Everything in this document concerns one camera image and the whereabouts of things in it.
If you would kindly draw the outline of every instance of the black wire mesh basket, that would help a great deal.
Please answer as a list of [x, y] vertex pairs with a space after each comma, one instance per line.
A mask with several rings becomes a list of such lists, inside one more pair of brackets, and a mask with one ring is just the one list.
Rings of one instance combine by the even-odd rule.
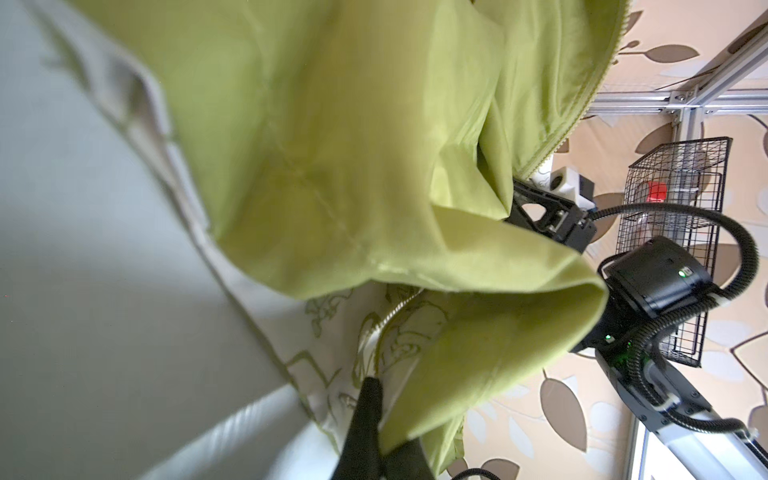
[[[663, 144], [629, 167], [624, 202], [667, 202], [723, 211], [731, 138], [705, 138]], [[663, 235], [686, 248], [714, 275], [720, 227], [685, 214], [634, 213], [621, 217], [616, 253], [634, 250]], [[660, 344], [673, 362], [701, 365], [707, 315], [681, 324]]]

